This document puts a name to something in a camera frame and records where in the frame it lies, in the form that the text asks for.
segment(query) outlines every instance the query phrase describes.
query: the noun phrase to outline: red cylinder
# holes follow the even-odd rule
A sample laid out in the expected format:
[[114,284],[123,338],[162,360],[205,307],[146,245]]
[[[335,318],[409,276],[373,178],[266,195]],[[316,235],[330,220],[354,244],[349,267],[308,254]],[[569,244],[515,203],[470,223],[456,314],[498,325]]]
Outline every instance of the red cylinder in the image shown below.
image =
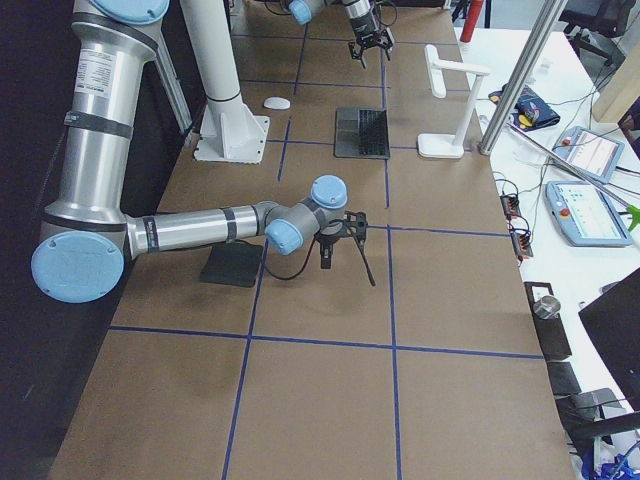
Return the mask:
[[462,35],[460,35],[460,41],[468,43],[473,36],[473,30],[476,28],[480,11],[484,0],[471,0],[471,6],[469,7],[469,13],[467,19],[464,21],[464,27],[462,27]]

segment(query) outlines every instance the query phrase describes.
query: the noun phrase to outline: black office chair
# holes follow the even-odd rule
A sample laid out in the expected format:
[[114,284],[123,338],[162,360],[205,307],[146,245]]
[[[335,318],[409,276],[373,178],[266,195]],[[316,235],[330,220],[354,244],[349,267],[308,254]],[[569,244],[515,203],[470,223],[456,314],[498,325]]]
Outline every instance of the black office chair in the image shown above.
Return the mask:
[[[585,30],[607,38],[621,37],[627,30],[629,12],[635,4],[636,0],[569,0],[560,21],[568,23],[564,33],[576,55],[580,56],[580,49],[584,49],[604,57],[605,65],[611,65],[611,54],[591,44]],[[575,27],[578,27],[578,33],[570,36]]]

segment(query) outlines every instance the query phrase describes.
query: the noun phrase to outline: blue round cap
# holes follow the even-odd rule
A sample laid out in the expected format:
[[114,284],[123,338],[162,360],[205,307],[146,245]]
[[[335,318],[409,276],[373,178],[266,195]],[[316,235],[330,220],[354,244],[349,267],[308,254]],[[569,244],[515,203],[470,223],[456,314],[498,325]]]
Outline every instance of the blue round cap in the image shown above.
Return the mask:
[[313,17],[309,5],[304,0],[293,0],[287,8],[300,25],[306,25]]
[[67,303],[90,302],[116,286],[124,258],[116,245],[92,232],[63,232],[42,242],[31,257],[36,284]]
[[169,0],[91,0],[94,7],[118,22],[149,25],[164,17]]
[[323,175],[313,182],[311,198],[321,207],[337,210],[347,204],[347,186],[335,175]]
[[304,238],[298,227],[282,218],[276,218],[267,225],[264,233],[269,239],[269,243],[273,243],[281,255],[289,255],[304,243]]

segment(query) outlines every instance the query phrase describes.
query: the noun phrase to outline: laptop keyboard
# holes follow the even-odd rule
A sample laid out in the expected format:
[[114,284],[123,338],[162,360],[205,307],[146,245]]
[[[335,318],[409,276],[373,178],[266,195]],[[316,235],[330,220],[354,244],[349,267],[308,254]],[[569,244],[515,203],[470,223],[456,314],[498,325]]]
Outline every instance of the laptop keyboard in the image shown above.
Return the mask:
[[358,118],[358,153],[388,155],[387,112],[361,109]]

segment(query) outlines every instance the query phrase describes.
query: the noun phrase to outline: black wall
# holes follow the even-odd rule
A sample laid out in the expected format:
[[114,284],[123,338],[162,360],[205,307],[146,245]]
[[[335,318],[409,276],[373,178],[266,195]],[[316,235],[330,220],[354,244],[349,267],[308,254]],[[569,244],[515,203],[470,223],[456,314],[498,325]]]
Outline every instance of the black wall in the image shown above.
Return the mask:
[[[33,478],[34,465],[55,456],[127,277],[106,297],[80,305],[50,299],[31,279],[38,217],[57,197],[64,156],[62,146],[51,160],[71,107],[80,49],[72,9],[70,0],[0,5],[3,480]],[[195,116],[204,93],[177,1],[163,33]],[[121,206],[140,216],[155,211],[183,144],[152,63],[145,66],[134,128]]]

